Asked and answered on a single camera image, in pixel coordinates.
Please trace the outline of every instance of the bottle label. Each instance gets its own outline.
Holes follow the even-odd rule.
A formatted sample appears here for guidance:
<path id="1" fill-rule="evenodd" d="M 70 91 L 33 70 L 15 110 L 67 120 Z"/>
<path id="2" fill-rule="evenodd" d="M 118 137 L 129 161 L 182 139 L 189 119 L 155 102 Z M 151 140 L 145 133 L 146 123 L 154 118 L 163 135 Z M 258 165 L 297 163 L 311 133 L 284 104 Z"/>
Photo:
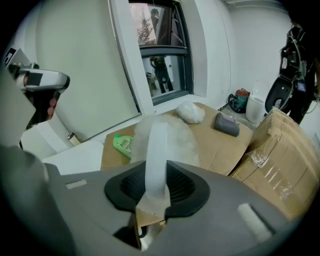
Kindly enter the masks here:
<path id="1" fill-rule="evenodd" d="M 125 151 L 131 153 L 131 139 L 124 138 L 117 143 Z"/>

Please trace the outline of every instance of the cardboard box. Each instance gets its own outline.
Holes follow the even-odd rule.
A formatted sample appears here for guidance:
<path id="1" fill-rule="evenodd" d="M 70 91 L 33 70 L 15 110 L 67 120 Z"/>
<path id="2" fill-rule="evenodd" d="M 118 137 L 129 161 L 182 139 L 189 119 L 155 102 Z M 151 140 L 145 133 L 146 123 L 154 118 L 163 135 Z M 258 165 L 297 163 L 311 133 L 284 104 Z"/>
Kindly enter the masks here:
<path id="1" fill-rule="evenodd" d="M 320 179 L 320 154 L 285 113 L 270 111 L 231 174 L 295 219 L 309 208 Z"/>
<path id="2" fill-rule="evenodd" d="M 215 121 L 215 117 L 219 111 L 201 103 L 196 103 L 196 105 L 204 109 L 204 120 L 200 124 L 188 124 L 188 126 L 198 143 L 200 167 L 219 174 L 228 175 L 245 153 L 253 132 L 243 124 L 239 124 L 240 133 L 238 137 L 212 129 L 211 125 Z M 171 110 L 165 114 L 171 116 L 177 115 L 176 110 Z M 115 134 L 134 137 L 134 130 L 135 125 L 131 125 L 106 136 L 101 170 L 129 164 L 130 159 L 114 149 L 113 139 Z"/>

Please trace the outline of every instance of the green bottle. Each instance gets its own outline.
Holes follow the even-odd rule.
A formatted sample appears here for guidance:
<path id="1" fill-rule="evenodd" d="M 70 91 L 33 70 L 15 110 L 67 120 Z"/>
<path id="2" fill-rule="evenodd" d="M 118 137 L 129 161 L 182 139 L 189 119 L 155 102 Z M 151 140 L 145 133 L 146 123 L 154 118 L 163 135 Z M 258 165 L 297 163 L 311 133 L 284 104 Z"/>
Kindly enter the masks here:
<path id="1" fill-rule="evenodd" d="M 116 134 L 113 138 L 113 147 L 131 159 L 131 144 L 133 140 L 134 138 L 131 136 L 120 137 L 120 134 Z"/>

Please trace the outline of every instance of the tree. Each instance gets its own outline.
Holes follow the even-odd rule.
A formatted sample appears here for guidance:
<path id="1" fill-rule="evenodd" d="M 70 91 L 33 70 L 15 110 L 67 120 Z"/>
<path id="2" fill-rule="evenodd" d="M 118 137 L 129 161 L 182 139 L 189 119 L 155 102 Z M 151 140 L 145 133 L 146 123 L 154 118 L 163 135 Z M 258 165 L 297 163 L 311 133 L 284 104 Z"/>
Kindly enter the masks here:
<path id="1" fill-rule="evenodd" d="M 150 39 L 149 37 L 150 37 L 150 34 L 153 30 L 153 27 L 151 27 L 149 20 L 150 19 L 146 19 L 145 12 L 142 9 L 141 21 L 140 21 L 141 28 L 137 29 L 139 45 L 144 45 Z"/>

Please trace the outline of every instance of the window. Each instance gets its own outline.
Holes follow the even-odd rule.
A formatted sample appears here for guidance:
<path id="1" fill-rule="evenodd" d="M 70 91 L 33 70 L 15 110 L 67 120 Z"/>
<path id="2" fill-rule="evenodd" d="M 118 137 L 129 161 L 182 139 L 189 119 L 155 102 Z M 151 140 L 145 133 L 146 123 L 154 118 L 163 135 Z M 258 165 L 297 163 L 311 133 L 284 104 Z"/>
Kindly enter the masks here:
<path id="1" fill-rule="evenodd" d="M 180 4 L 129 3 L 153 105 L 192 94 L 192 58 Z"/>

